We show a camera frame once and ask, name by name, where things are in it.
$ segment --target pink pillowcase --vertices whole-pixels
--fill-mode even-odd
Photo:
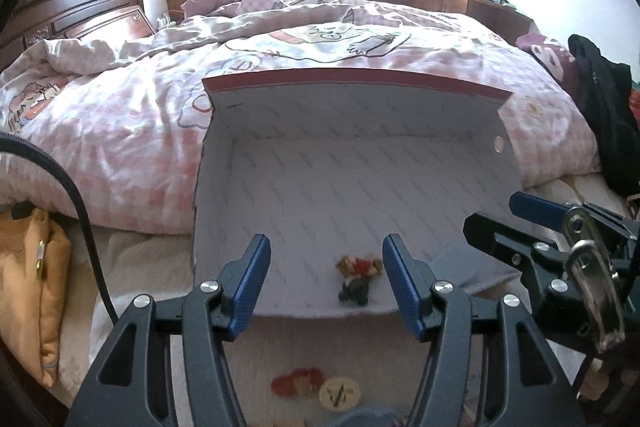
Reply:
[[[534,57],[562,89],[575,100],[580,76],[575,57],[560,42],[537,33],[528,33],[516,40],[516,46]]]

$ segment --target comforter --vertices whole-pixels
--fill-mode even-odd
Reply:
[[[513,92],[499,114],[525,186],[598,169],[593,133],[567,93],[467,16],[364,0],[206,5],[212,14],[117,48],[38,42],[0,74],[2,128],[66,169],[96,225],[191,233],[212,112],[202,79],[241,71],[386,68],[500,87]],[[56,182],[21,158],[2,155],[0,178],[0,203],[74,215]]]

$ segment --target metal screw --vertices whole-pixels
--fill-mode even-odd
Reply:
[[[453,285],[448,281],[437,281],[433,287],[439,293],[451,293],[453,291]]]
[[[566,282],[561,279],[553,279],[551,281],[551,288],[556,290],[558,293],[564,293],[569,289],[569,286],[567,286]]]
[[[217,292],[218,288],[220,288],[218,281],[205,281],[200,285],[200,290],[204,293]]]
[[[145,306],[149,306],[151,302],[151,297],[149,295],[138,295],[135,299],[133,299],[133,305],[136,308],[144,308]]]
[[[511,293],[507,293],[507,295],[502,298],[502,301],[510,308],[517,308],[517,306],[520,305],[520,299]]]
[[[569,223],[571,224],[572,229],[574,229],[574,232],[580,232],[580,230],[582,230],[582,226],[584,225],[584,222],[580,216],[572,217],[569,220]]]

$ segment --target cardboard box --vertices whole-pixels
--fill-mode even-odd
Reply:
[[[249,427],[306,427],[306,422],[304,420],[286,420],[250,425]]]
[[[196,188],[195,283],[238,258],[254,233],[266,234],[272,251],[258,315],[394,311],[386,277],[372,282],[365,309],[338,302],[335,269],[343,255],[380,257],[389,233],[437,277],[476,284],[472,291],[513,274],[462,237],[477,210],[516,221],[508,201],[520,176],[497,114],[510,93],[351,68],[226,74],[204,84],[214,111]]]

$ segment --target bed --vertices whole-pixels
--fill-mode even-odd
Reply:
[[[336,54],[332,46],[316,46],[315,66],[343,67],[348,58],[350,68],[413,68],[415,73],[456,76],[478,86],[514,90],[519,96],[501,108],[501,117],[529,190],[556,201],[589,200],[625,212],[622,200],[599,174],[590,173],[597,169],[594,140],[575,105],[532,58],[475,20],[363,0],[193,0],[184,9],[190,10],[189,16],[180,26],[156,35],[144,16],[142,0],[23,0],[0,36],[3,64],[13,62],[4,70],[3,80],[26,76],[17,89],[21,92],[33,81],[29,75],[37,71],[40,78],[60,88],[36,118],[16,118],[14,125],[16,132],[58,154],[56,159],[79,185],[96,224],[98,251],[118,312],[139,293],[162,299],[191,288],[193,192],[200,144],[212,115],[202,79],[220,85],[233,82],[232,75],[243,71],[311,67],[305,57],[291,52],[299,50],[295,46],[301,42],[312,44],[305,40],[309,33],[331,41],[358,26],[385,27],[383,39],[369,40],[369,44],[376,41],[372,46],[356,46],[350,52],[353,56]],[[298,33],[288,28],[298,28]],[[410,35],[407,28],[412,28]],[[55,38],[77,40],[47,42]],[[393,42],[412,45],[398,51]],[[395,53],[385,54],[395,57],[395,62],[385,62],[385,56],[372,52],[380,45]],[[520,76],[512,74],[511,84],[505,83],[517,68]],[[486,74],[476,74],[479,70]],[[527,81],[539,84],[531,89],[524,85]],[[549,137],[548,129],[535,124],[544,120],[541,108],[551,111],[546,114],[551,119],[564,122],[561,136]],[[87,136],[73,131],[82,112],[92,115]],[[527,125],[530,133],[518,135]],[[123,149],[140,136],[143,144],[138,141],[133,149]],[[532,141],[535,146],[528,146]],[[86,143],[93,143],[93,148],[82,148]],[[110,150],[118,160],[109,156]],[[87,165],[78,158],[97,163]],[[3,200],[28,196],[38,206],[72,214],[59,188],[28,166],[5,162],[2,171],[8,173]],[[130,179],[138,180],[138,185],[130,185]],[[77,223],[69,219],[65,229],[74,251],[61,331],[60,378],[51,392],[69,406],[110,328],[104,308],[96,302]],[[526,300],[517,282],[505,284]],[[504,291],[504,286],[487,291]],[[268,391],[274,376],[309,365],[321,366],[329,375],[350,375],[360,382],[368,403],[392,405],[403,412],[411,406],[428,349],[412,342],[399,317],[323,316],[316,320],[256,317],[252,327],[229,346],[230,370],[249,422],[325,419],[313,402],[281,400]],[[358,343],[364,336],[370,341],[367,353]],[[310,345],[313,354],[306,349]],[[177,343],[174,391],[178,416],[188,425],[179,351]],[[561,357],[565,370],[575,376],[579,357],[567,353]]]

